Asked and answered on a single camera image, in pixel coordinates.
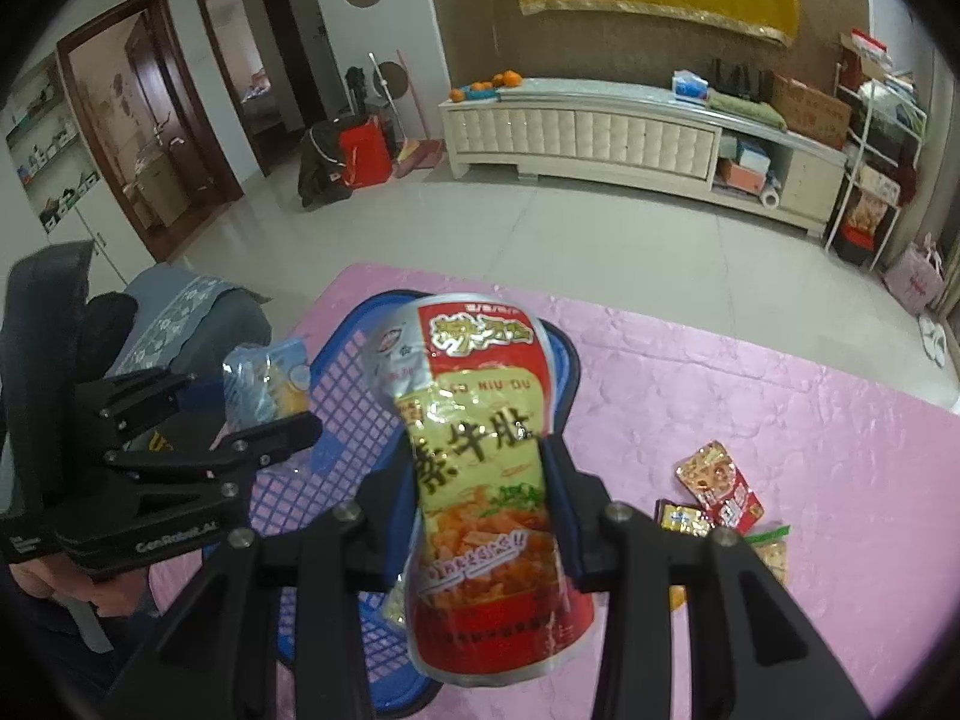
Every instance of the blue basket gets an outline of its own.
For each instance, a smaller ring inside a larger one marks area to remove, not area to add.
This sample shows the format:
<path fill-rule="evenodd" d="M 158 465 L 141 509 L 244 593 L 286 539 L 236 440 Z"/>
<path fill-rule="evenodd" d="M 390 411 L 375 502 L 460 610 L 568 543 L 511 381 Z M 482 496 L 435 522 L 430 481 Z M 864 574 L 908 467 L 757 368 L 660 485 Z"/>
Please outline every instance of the blue basket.
<path fill-rule="evenodd" d="M 395 290 L 369 298 L 341 322 L 310 365 L 312 408 L 323 435 L 311 450 L 307 472 L 260 471 L 251 498 L 251 525 L 264 536 L 299 530 L 318 514 L 352 498 L 360 480 L 384 466 L 403 437 L 402 422 L 379 405 L 363 380 L 360 350 L 389 314 L 421 293 Z M 570 340 L 546 323 L 557 372 L 556 430 L 566 423 L 580 381 L 579 359 Z M 358 596 L 360 625 L 371 697 L 380 715 L 405 716 L 429 703 L 439 685 L 419 674 L 407 658 L 403 635 L 378 613 L 384 596 Z M 296 589 L 280 596 L 280 656 L 294 655 Z"/>

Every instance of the slipper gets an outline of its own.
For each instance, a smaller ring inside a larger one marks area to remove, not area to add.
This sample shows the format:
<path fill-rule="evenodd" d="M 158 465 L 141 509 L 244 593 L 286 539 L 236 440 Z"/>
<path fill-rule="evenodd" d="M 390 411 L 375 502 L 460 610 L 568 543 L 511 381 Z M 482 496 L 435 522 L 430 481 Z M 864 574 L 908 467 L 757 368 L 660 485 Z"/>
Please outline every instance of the slipper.
<path fill-rule="evenodd" d="M 930 357 L 931 360 L 936 360 L 937 352 L 934 348 L 933 340 L 937 334 L 937 327 L 939 325 L 934 324 L 926 314 L 920 314 L 918 322 L 920 322 L 920 338 L 923 340 L 923 351 L 926 352 L 926 355 Z"/>
<path fill-rule="evenodd" d="M 933 336 L 933 351 L 933 361 L 940 367 L 947 365 L 947 334 L 944 333 L 944 328 L 939 324 Z"/>

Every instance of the tile floor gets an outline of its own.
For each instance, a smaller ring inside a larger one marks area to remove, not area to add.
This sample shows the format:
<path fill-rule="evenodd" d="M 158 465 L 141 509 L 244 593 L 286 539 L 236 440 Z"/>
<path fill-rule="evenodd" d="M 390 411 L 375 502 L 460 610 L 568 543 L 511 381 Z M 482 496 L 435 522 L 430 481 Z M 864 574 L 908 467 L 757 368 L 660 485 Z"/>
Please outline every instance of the tile floor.
<path fill-rule="evenodd" d="M 663 194 L 580 181 L 522 183 L 508 167 L 448 167 L 311 213 L 298 163 L 256 182 L 179 264 L 270 296 L 287 333 L 346 266 L 379 262 L 651 314 L 822 362 L 949 408 L 952 365 L 880 282 L 803 234 Z"/>

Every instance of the green towel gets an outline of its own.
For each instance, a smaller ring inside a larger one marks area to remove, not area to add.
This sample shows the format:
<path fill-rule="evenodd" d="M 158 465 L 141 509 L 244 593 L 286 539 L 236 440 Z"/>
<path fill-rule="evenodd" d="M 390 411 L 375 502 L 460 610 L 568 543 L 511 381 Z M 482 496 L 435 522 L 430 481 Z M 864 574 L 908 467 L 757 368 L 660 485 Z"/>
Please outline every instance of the green towel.
<path fill-rule="evenodd" d="M 744 119 L 752 119 L 755 122 L 766 124 L 767 127 L 776 127 L 776 129 L 786 132 L 784 117 L 771 108 L 769 103 L 751 103 L 750 100 L 741 100 L 741 98 L 731 97 L 710 89 L 707 92 L 707 108 L 730 113 L 733 116 L 742 116 Z"/>

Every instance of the screw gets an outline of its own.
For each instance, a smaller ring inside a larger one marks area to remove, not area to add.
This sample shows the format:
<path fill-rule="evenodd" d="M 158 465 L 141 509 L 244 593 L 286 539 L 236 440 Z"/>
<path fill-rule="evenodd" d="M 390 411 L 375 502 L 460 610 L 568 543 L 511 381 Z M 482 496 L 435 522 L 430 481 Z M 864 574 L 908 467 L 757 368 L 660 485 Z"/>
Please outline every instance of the screw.
<path fill-rule="evenodd" d="M 255 539 L 256 533 L 253 533 L 250 528 L 234 528 L 227 535 L 227 543 L 229 543 L 233 549 L 247 549 L 253 546 Z"/>
<path fill-rule="evenodd" d="M 604 516 L 613 522 L 626 522 L 634 515 L 629 504 L 622 501 L 611 501 L 603 509 Z"/>
<path fill-rule="evenodd" d="M 722 526 L 714 528 L 712 536 L 722 547 L 731 547 L 740 541 L 740 536 L 737 535 L 733 528 L 724 528 Z"/>
<path fill-rule="evenodd" d="M 333 517 L 340 522 L 357 522 L 360 517 L 363 517 L 363 511 L 360 509 L 360 504 L 350 499 L 333 507 Z"/>

